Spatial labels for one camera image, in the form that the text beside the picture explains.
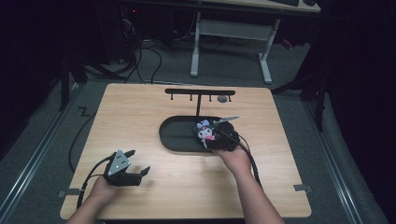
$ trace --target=wire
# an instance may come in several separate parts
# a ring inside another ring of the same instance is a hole
[[[191,22],[189,31],[188,31],[185,35],[183,35],[181,38],[174,39],[174,41],[182,40],[182,39],[185,39],[185,38],[190,38],[190,37],[192,36],[192,35],[190,35],[190,32],[191,32],[191,30],[192,30],[192,27],[193,27],[194,24],[195,24],[196,16],[197,16],[197,13],[195,12],[195,13],[194,13],[194,16],[192,17],[192,22]]]
[[[179,39],[178,41],[175,41],[174,44],[176,44],[176,45],[178,45],[178,46],[181,46],[181,47],[191,46],[191,45],[194,44],[194,40],[191,39],[192,37],[194,37],[194,35],[187,36],[187,37],[184,38],[184,39]],[[181,41],[184,41],[184,42],[187,42],[187,41],[188,41],[188,43],[187,43],[187,44],[181,44],[181,43],[179,43],[179,42],[181,42]]]
[[[153,48],[157,47],[158,40],[156,40],[156,39],[147,39],[147,40],[143,40],[142,42],[151,42],[151,41],[155,41],[154,45],[150,46],[150,47],[145,47],[145,49],[153,49]]]
[[[233,39],[233,38],[226,38],[226,39],[224,39],[224,41],[225,41],[226,43],[233,44],[233,45],[239,45],[239,46],[245,46],[245,45],[249,45],[249,44],[254,44],[255,42],[258,41],[258,40],[249,39],[249,40],[246,41],[246,42],[238,43],[238,42],[232,41],[232,40],[230,40],[230,39]]]
[[[91,175],[91,176],[90,176],[90,179],[91,179],[92,177],[94,177],[94,176],[101,176],[101,175]]]
[[[85,193],[85,189],[87,188],[88,181],[91,179],[91,177],[95,176],[95,175],[92,175],[92,173],[96,170],[96,168],[100,164],[102,164],[105,161],[110,161],[115,155],[116,155],[116,153],[113,153],[111,156],[102,159],[101,161],[96,163],[95,166],[93,166],[93,168],[91,169],[90,173],[87,175],[87,178],[85,179],[85,181],[82,184],[82,187],[81,187],[81,189],[79,191],[78,201],[77,201],[77,208],[79,208],[81,206],[81,204],[82,204],[82,200],[84,199],[84,193]]]
[[[134,69],[128,74],[128,76],[125,78],[124,83],[128,82],[129,77],[132,75],[132,73],[134,72],[134,70],[137,69],[137,66],[140,64],[142,60],[142,42],[140,42],[139,45],[139,61],[137,61],[137,63],[134,65]],[[145,81],[143,80],[143,78],[140,76],[140,73],[138,73],[139,77],[140,77],[140,83],[145,83]]]
[[[132,23],[130,21],[127,21],[127,20],[122,20],[122,22],[126,22],[129,25],[129,28],[132,25]],[[134,56],[134,53],[132,53],[132,52],[135,52],[136,49],[138,48],[138,46],[135,44],[135,43],[138,43],[138,42],[137,41],[134,42],[134,38],[129,40],[128,34],[126,34],[126,33],[124,33],[124,34],[126,35],[126,38],[127,38],[127,57],[129,57],[129,55],[132,54],[131,57],[129,58],[128,64],[125,67],[123,67],[123,68],[121,68],[121,69],[119,69],[117,71],[114,71],[114,72],[113,71],[108,71],[108,72],[105,73],[105,72],[102,72],[102,71],[98,70],[95,67],[93,69],[98,71],[98,72],[92,71],[90,68],[84,66],[85,71],[87,73],[95,75],[95,76],[107,75],[109,77],[114,77],[114,78],[123,78],[123,77],[121,77],[119,75],[124,73],[124,72],[126,72],[126,71],[128,71],[128,70],[130,70],[131,68],[134,67],[134,65],[136,65],[136,57]],[[135,35],[135,38],[138,39],[141,34],[138,33],[138,34],[133,34],[133,35]]]
[[[200,44],[200,48],[201,49],[219,49],[224,43],[224,38],[223,37],[207,37],[206,39],[207,40],[219,39],[219,43],[214,48],[207,48],[207,47],[204,47],[203,45]]]
[[[158,72],[158,70],[160,69],[161,64],[163,63],[163,57],[161,56],[161,54],[158,51],[156,51],[154,49],[146,49],[146,50],[150,50],[150,51],[156,53],[160,57],[160,63],[158,64],[157,69],[155,69],[154,73],[151,75],[151,85],[152,85],[152,84],[154,84],[154,76]]]
[[[95,117],[96,113],[97,113],[97,111],[94,112],[94,113],[85,121],[85,123],[81,126],[81,128],[78,130],[78,133],[76,134],[76,136],[75,136],[75,138],[74,138],[74,140],[73,140],[72,145],[71,145],[70,148],[69,148],[69,155],[68,155],[69,167],[70,167],[70,169],[72,170],[73,173],[76,171],[76,169],[73,167],[73,164],[72,164],[72,150],[73,150],[74,144],[76,143],[76,141],[77,141],[79,135],[81,134],[82,130],[85,128],[85,126],[87,126],[88,122],[90,122],[90,120],[91,120],[93,117]]]
[[[126,23],[128,23],[128,28],[131,28],[131,26],[133,25],[130,21],[122,19],[123,21],[125,21]]]
[[[250,148],[248,147],[248,142],[246,141],[246,139],[238,134],[238,136],[241,137],[245,141],[245,143],[247,144],[247,147],[245,147],[243,144],[241,144],[240,142],[236,141],[235,139],[231,138],[230,135],[228,135],[227,133],[223,132],[222,130],[217,129],[217,131],[222,133],[223,135],[225,135],[230,140],[234,141],[236,144],[238,144],[247,153],[247,157],[250,160],[251,167],[252,167],[252,170],[253,170],[254,178],[256,179],[256,181],[260,185],[260,187],[262,187],[262,182],[260,181],[260,177],[259,177],[259,170],[257,169],[256,162],[254,161],[254,158],[253,158],[253,156],[250,153]]]

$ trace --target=forearm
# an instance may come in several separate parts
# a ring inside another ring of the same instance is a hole
[[[284,223],[252,174],[234,177],[247,224]]]
[[[96,216],[102,210],[103,205],[93,198],[87,198],[82,206],[69,218],[67,224],[94,223]]]

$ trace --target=wooden table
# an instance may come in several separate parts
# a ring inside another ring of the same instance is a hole
[[[193,116],[196,97],[166,94],[166,88],[232,90],[228,103],[202,98],[201,115],[230,117],[246,138],[257,163],[264,191],[282,217],[308,217],[311,208],[301,185],[294,158],[276,110],[265,88],[110,84],[106,88],[70,189],[79,189],[101,159],[121,149],[135,149],[128,173],[151,166],[140,186],[122,187],[100,214],[107,219],[239,218],[243,217],[235,181],[213,153],[176,153],[159,136],[163,121],[174,115]],[[102,174],[106,164],[97,169]],[[85,197],[90,193],[90,180]],[[61,217],[76,210],[78,196],[68,195]]]

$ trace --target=human arm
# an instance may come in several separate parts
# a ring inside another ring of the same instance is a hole
[[[251,173],[248,154],[237,147],[234,151],[214,150],[233,173],[247,224],[284,223],[265,192]]]
[[[94,223],[99,212],[111,202],[118,189],[119,187],[109,185],[104,177],[99,176],[93,185],[90,196],[69,218],[67,224]]]

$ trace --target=gray carpet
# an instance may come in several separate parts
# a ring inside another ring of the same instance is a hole
[[[302,59],[309,50],[309,46],[286,50],[282,46],[274,45],[268,58],[274,83],[268,86],[263,83],[261,69],[255,54],[231,53],[227,49],[230,46],[222,47],[225,49],[202,50],[200,74],[196,78],[191,78],[189,76],[191,46],[175,45],[169,48],[158,44],[153,49],[160,52],[163,61],[154,79],[196,85],[249,86],[273,89],[294,78]],[[142,52],[139,72],[143,79],[149,83],[151,74],[159,64],[159,57],[150,50]],[[113,64],[109,68],[117,69],[120,66],[122,65]],[[140,83],[136,72],[131,75],[129,80],[131,83]],[[15,208],[11,209],[12,213],[7,219],[7,223],[64,223],[64,220],[61,220],[59,216],[64,198],[58,197],[58,194],[68,188],[72,179],[72,172],[67,161],[68,152],[78,130],[89,118],[82,115],[83,109],[81,108],[86,108],[86,114],[94,113],[100,104],[106,85],[111,82],[120,81],[90,76],[88,83],[78,88],[80,93],[70,105],[58,131],[53,135],[48,151],[35,171],[34,177],[28,183]],[[47,101],[33,114],[29,125],[11,151],[1,160],[1,202],[6,199],[46,130],[58,115],[60,93],[58,84]],[[312,124],[312,118],[306,111],[307,104],[302,103],[295,93],[295,91],[288,91],[286,94],[275,95],[275,100],[303,183],[312,188],[312,191],[307,192],[312,215],[308,218],[287,218],[286,222],[350,223],[337,188],[334,186],[332,173],[325,161],[322,140],[318,137],[316,128]],[[352,190],[351,194],[361,211],[362,223],[387,223],[347,152],[333,117],[329,99],[326,104],[323,135],[342,168],[346,183]],[[91,124],[92,121],[82,130],[72,148],[74,167],[78,163]]]

